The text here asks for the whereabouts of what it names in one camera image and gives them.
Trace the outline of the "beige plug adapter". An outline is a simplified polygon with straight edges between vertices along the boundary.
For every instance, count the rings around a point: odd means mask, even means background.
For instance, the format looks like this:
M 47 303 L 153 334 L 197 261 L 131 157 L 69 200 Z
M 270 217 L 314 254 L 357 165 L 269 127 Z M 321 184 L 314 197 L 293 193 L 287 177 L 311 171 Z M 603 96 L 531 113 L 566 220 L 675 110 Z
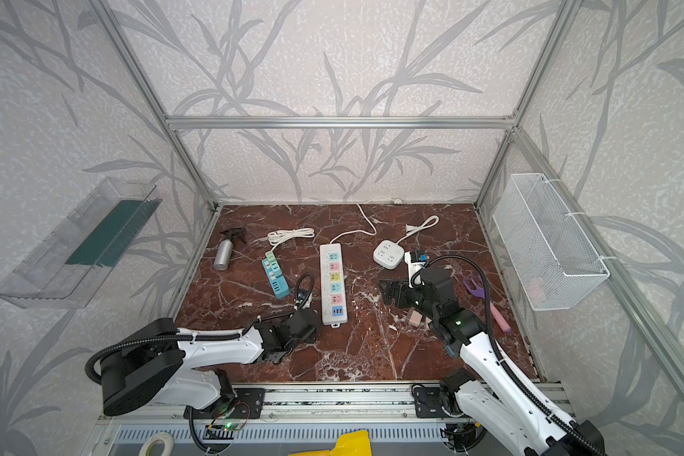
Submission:
M 425 325 L 425 317 L 418 311 L 411 309 L 408 313 L 408 324 L 415 328 Z

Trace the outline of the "teal power strip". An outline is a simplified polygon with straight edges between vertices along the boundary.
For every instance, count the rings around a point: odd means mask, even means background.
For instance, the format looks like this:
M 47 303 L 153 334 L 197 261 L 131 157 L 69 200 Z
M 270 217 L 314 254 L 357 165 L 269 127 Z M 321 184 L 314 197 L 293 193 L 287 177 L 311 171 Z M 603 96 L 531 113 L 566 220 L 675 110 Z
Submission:
M 271 285 L 271 288 L 273 290 L 273 294 L 275 295 L 276 298 L 281 299 L 281 298 L 286 298 L 290 294 L 290 287 L 281 271 L 281 275 L 275 275 L 271 273 L 267 266 L 266 266 L 266 258 L 262 260 L 262 265 L 264 268 L 264 271 L 266 273 L 267 278 L 269 279 L 269 283 Z

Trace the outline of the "long white power strip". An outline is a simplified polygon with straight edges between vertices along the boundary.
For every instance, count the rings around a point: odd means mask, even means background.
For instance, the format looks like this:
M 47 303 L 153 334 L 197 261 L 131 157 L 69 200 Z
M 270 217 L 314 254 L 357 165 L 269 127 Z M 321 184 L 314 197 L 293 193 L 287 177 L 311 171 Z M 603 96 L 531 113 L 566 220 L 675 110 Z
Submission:
M 320 246 L 322 322 L 339 328 L 348 322 L 342 249 L 339 243 Z

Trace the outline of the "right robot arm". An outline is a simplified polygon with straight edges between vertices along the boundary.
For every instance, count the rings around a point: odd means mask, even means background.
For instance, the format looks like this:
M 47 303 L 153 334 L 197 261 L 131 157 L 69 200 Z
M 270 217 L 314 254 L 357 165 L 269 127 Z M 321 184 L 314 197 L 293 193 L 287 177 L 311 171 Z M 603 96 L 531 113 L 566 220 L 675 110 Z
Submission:
M 514 455 L 602 455 L 604 438 L 589 421 L 578 423 L 549 399 L 504 353 L 488 325 L 463 308 L 448 271 L 421 269 L 408 279 L 382 279 L 385 304 L 429 318 L 429 329 L 464 368 L 440 381 L 452 414 L 480 423 Z

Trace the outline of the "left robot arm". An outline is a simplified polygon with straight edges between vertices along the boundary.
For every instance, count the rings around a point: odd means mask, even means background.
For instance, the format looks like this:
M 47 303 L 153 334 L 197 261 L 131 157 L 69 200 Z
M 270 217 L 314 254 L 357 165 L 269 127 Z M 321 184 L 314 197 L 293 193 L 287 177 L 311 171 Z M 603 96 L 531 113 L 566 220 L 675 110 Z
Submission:
M 321 329 L 311 308 L 225 331 L 194 331 L 159 318 L 91 355 L 85 375 L 101 386 L 106 416 L 162 404 L 216 418 L 237 404 L 223 365 L 278 364 L 297 346 L 315 342 Z

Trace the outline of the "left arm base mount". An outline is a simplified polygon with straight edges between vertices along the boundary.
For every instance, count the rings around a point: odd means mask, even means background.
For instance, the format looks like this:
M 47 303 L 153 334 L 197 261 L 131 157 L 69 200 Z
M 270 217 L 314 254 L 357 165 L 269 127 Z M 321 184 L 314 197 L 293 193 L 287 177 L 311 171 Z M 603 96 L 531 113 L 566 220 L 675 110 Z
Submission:
M 197 416 L 204 419 L 250 419 L 260 418 L 266 390 L 263 388 L 240 388 L 235 390 L 235 397 L 221 397 Z

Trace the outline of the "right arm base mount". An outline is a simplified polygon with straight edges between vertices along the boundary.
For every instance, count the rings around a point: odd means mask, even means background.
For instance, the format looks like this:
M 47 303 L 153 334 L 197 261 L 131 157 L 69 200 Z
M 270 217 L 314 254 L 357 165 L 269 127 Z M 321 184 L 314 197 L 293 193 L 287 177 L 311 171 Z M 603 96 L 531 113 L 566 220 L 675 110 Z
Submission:
M 463 413 L 445 402 L 440 387 L 430 387 L 414 383 L 410 387 L 416 417 L 423 418 L 460 418 Z

